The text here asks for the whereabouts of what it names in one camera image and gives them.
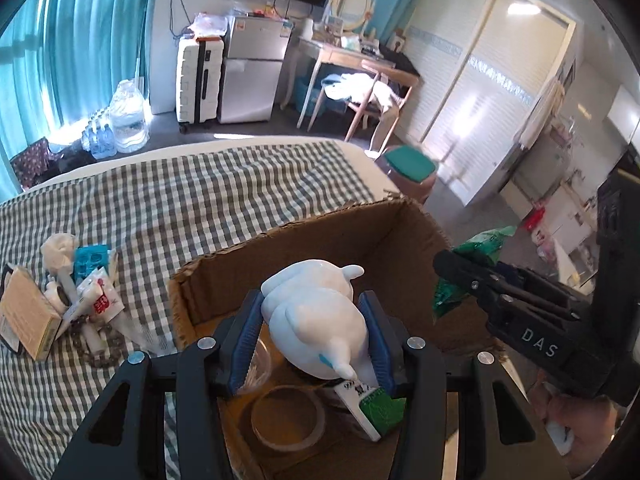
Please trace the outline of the person right hand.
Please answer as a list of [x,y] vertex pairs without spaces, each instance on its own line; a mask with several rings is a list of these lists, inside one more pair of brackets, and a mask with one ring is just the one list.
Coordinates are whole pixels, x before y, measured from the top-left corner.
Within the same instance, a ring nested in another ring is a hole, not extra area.
[[617,411],[606,396],[582,399],[563,393],[552,394],[544,385],[547,376],[541,370],[528,398],[537,416],[553,420],[574,431],[574,442],[563,463],[573,478],[583,476],[601,457],[615,434]]

